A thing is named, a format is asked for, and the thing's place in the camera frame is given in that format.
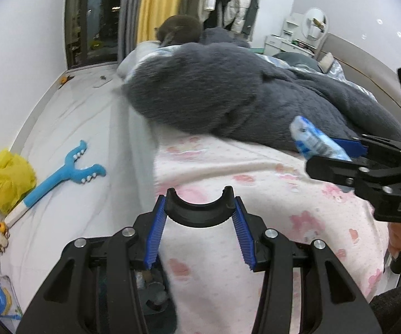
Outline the right hand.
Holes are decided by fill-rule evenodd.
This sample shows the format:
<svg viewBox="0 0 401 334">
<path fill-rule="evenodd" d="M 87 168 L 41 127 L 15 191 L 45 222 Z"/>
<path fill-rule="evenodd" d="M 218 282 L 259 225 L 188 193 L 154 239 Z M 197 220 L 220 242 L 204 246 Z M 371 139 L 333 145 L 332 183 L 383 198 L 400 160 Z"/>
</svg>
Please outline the right hand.
<svg viewBox="0 0 401 334">
<path fill-rule="evenodd" d="M 394 259 L 401 253 L 401 223 L 388 224 L 388 251 Z"/>
</svg>

